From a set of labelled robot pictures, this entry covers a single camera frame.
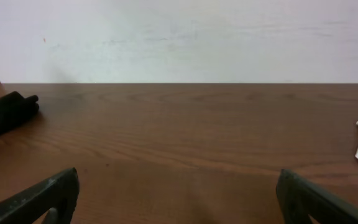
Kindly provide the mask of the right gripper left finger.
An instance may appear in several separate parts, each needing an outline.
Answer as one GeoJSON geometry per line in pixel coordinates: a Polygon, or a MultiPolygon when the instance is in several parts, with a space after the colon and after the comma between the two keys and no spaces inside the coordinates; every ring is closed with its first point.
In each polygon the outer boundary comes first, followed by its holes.
{"type": "Polygon", "coordinates": [[[76,169],[65,169],[1,201],[0,223],[70,223],[79,191],[76,169]]]}

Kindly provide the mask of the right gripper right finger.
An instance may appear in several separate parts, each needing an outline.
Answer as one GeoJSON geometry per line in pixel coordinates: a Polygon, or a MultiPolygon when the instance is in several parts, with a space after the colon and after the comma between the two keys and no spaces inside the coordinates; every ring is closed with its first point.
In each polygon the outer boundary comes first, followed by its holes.
{"type": "Polygon", "coordinates": [[[285,223],[358,224],[357,207],[291,170],[281,170],[276,196],[285,223]]]}

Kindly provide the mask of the black polo shirt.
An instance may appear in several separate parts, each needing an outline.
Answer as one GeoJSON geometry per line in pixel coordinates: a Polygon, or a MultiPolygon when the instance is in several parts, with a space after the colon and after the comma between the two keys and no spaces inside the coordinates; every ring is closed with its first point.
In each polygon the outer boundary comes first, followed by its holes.
{"type": "Polygon", "coordinates": [[[0,135],[33,118],[39,111],[38,100],[37,95],[24,98],[17,91],[0,97],[0,135]]]}

